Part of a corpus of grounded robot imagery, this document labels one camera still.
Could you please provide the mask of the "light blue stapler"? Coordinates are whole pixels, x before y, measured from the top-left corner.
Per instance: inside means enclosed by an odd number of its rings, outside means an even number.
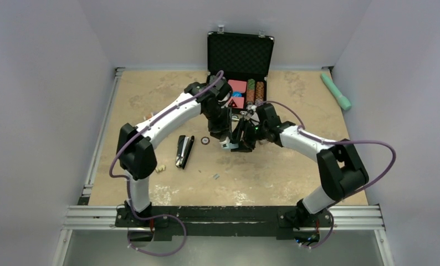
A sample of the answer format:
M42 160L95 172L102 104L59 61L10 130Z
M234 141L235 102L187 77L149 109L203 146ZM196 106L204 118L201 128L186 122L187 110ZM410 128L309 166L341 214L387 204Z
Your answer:
M234 150L239 147L238 143L233 143L228 136L222 137L219 140L219 144L221 145L221 148L225 150Z

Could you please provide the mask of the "black stapler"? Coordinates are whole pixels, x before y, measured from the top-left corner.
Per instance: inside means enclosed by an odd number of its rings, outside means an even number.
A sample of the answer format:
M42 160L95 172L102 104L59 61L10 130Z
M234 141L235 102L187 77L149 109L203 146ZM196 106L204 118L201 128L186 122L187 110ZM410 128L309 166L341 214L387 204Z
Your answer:
M195 141L194 136L180 135L177 141L177 152L175 165L177 168L185 169L188 158Z

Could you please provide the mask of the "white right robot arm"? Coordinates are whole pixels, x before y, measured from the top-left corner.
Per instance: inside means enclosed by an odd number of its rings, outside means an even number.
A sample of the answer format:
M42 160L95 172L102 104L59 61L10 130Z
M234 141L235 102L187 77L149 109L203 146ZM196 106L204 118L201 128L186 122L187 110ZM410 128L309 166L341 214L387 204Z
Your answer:
M368 173L353 144L347 139L332 141L304 130L302 125L281 121L270 103L251 106L252 118L241 118L234 130L221 140L221 146L232 152L251 152L259 140L299 152L317 163L320 186L299 200L287 216L290 222L308 226L335 202L367 184Z

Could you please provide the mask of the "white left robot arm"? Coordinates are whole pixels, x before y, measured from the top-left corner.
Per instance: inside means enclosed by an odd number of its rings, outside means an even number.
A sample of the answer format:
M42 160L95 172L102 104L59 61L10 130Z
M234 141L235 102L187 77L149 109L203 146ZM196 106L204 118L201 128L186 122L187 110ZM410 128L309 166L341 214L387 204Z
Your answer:
M113 173L116 163L125 171L122 177L127 185L129 220L135 226L145 226L153 216L149 210L149 177L157 166L155 150L158 145L178 127L199 115L205 116L208 131L215 137L228 133L231 119L224 105L231 92L223 71L219 71L208 83L188 85L174 102L152 118L136 126L127 123L121 128L109 175L117 176Z

